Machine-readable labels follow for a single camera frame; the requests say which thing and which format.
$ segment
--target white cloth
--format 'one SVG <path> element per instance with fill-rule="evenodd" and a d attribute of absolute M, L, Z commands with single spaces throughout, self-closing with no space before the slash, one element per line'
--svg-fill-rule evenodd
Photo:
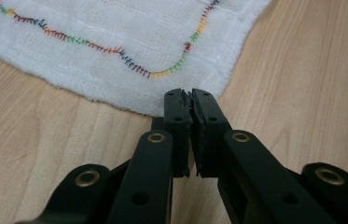
<path fill-rule="evenodd" d="M 163 94 L 217 97 L 270 0 L 0 0 L 0 58 L 89 99 L 160 116 Z"/>

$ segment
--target hole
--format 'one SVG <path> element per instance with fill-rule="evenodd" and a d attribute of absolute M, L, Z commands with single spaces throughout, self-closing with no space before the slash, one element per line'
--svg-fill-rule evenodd
<path fill-rule="evenodd" d="M 75 178 L 75 183 L 79 187 L 85 188 L 95 184 L 100 177 L 96 170 L 83 171 Z"/>
<path fill-rule="evenodd" d="M 161 133 L 152 133 L 147 137 L 147 140 L 152 143 L 159 143 L 165 140 L 165 135 Z"/>
<path fill-rule="evenodd" d="M 132 196 L 132 202 L 137 205 L 144 205 L 148 203 L 149 200 L 150 200 L 150 196 L 145 191 L 138 191 L 134 193 Z"/>
<path fill-rule="evenodd" d="M 290 193 L 290 192 L 284 192 L 281 195 L 281 199 L 282 199 L 282 201 L 284 201 L 284 203 L 288 203 L 288 204 L 299 203 L 299 198 L 295 194 Z"/>
<path fill-rule="evenodd" d="M 345 183 L 345 180 L 342 176 L 328 168 L 317 168 L 315 170 L 315 174 L 319 177 L 319 179 L 332 185 L 343 185 Z"/>
<path fill-rule="evenodd" d="M 244 133 L 234 133 L 231 137 L 237 142 L 247 142 L 250 140 L 250 137 Z"/>

